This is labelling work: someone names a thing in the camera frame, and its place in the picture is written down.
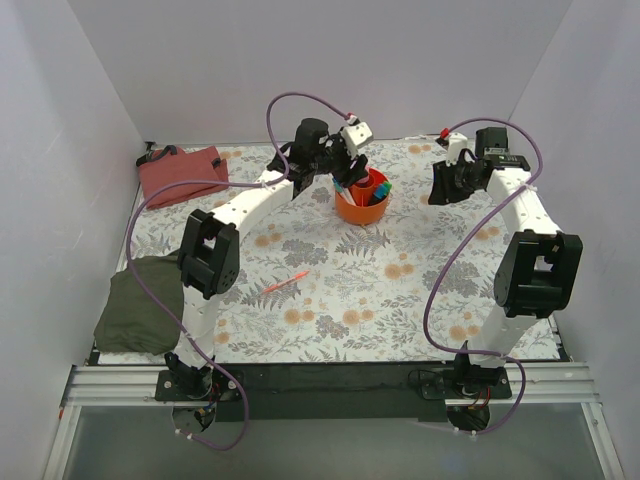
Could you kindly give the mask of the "blue capped white marker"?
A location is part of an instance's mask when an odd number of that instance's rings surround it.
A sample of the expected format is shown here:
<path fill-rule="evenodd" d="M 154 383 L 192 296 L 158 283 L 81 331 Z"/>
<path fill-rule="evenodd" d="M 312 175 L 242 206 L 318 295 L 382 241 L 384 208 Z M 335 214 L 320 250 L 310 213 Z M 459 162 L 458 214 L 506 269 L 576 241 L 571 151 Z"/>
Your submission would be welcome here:
<path fill-rule="evenodd" d="M 340 195 L 341 198 L 344 199 L 344 201 L 352 206 L 355 206 L 356 203 L 350 193 L 350 191 L 348 189 L 345 189 L 344 187 L 342 187 L 340 185 L 339 182 L 337 182 L 336 180 L 333 180 L 333 184 L 334 184 L 334 188 L 336 190 L 336 192 Z"/>

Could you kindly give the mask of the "blue black highlighter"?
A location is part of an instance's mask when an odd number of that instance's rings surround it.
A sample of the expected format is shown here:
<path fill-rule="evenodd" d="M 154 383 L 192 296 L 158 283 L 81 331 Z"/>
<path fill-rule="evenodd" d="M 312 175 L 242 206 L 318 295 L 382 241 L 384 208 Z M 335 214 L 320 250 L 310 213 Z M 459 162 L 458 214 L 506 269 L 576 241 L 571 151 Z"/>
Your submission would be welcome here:
<path fill-rule="evenodd" d="M 374 191 L 374 193 L 372 194 L 372 196 L 370 197 L 368 205 L 374 206 L 381 203 L 386 199 L 386 197 L 388 196 L 388 193 L 386 192 L 383 184 L 379 185 Z"/>

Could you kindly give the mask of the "orange pen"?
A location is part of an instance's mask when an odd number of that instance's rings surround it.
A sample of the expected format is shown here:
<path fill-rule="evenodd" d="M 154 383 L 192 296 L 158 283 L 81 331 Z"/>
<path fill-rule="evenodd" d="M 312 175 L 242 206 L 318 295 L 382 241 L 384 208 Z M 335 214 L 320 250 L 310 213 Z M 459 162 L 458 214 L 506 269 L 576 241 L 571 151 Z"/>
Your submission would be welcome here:
<path fill-rule="evenodd" d="M 285 286 L 287 286 L 287 285 L 289 285 L 289 284 L 296 283 L 296 282 L 298 282 L 299 280 L 301 280 L 301 279 L 305 278 L 309 273 L 310 273 L 310 271 L 309 271 L 309 270 L 306 270 L 306 271 L 303 271 L 303 272 L 297 273 L 296 275 L 294 275 L 294 276 L 292 276 L 292 277 L 290 277 L 290 278 L 288 278 L 288 279 L 286 279 L 286 280 L 280 281 L 280 282 L 278 282 L 278 283 L 275 283 L 275 284 L 273 284 L 273 285 L 271 285 L 271 286 L 269 286 L 269 287 L 265 288 L 265 289 L 262 291 L 262 293 L 263 293 L 263 294 L 269 294 L 269 293 L 271 293 L 271 292 L 273 292 L 273 291 L 276 291 L 276 290 L 278 290 L 278 289 L 280 289 L 280 288 L 283 288 L 283 287 L 285 287 Z"/>

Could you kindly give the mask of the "orange round organizer container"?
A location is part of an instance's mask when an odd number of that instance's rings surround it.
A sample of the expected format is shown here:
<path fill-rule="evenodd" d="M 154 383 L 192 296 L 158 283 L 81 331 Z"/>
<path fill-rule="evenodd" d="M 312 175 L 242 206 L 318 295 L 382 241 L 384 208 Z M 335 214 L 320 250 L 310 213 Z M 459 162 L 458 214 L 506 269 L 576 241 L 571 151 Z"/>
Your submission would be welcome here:
<path fill-rule="evenodd" d="M 370 174 L 374 180 L 373 184 L 368 188 L 357 188 L 353 185 L 348 189 L 356 203 L 355 206 L 347 204 L 343 198 L 336 192 L 335 188 L 335 209 L 337 215 L 345 222 L 358 225 L 367 226 L 379 221 L 385 213 L 386 207 L 389 202 L 391 190 L 388 196 L 381 203 L 369 206 L 369 199 L 376 190 L 376 188 L 384 182 L 390 182 L 388 178 L 380 171 L 367 167 L 370 170 Z"/>

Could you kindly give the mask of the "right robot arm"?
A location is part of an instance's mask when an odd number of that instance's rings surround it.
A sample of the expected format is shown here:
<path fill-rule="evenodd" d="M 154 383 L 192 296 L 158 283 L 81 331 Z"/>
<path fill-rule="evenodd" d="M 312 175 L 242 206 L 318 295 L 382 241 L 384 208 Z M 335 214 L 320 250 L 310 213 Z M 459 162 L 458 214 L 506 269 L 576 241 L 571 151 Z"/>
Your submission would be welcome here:
<path fill-rule="evenodd" d="M 452 373 L 454 389 L 471 398 L 488 386 L 486 369 L 503 366 L 529 328 L 566 308 L 583 243 L 546 212 L 533 186 L 537 173 L 524 156 L 511 153 L 506 128 L 478 130 L 473 149 L 457 132 L 444 130 L 437 141 L 446 157 L 433 166 L 429 204 L 459 203 L 483 190 L 511 236 L 494 277 L 495 304 L 479 333 L 463 346 L 469 362 Z"/>

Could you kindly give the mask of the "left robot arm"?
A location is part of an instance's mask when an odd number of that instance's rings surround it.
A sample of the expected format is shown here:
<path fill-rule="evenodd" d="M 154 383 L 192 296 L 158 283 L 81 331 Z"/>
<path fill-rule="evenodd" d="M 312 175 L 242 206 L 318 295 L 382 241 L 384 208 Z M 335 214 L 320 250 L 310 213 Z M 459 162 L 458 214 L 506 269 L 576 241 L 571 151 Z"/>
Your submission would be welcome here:
<path fill-rule="evenodd" d="M 188 366 L 178 377 L 178 387 L 188 398 L 200 400 L 212 390 L 213 377 L 202 367 L 214 355 L 221 295 L 240 273 L 240 246 L 246 235 L 298 197 L 318 175 L 330 175 L 342 187 L 364 178 L 367 158 L 361 150 L 373 139 L 368 124 L 360 120 L 330 134 L 324 121 L 306 118 L 295 139 L 276 150 L 255 188 L 209 212 L 196 209 L 189 215 L 178 255 L 183 332 L 174 350 Z"/>

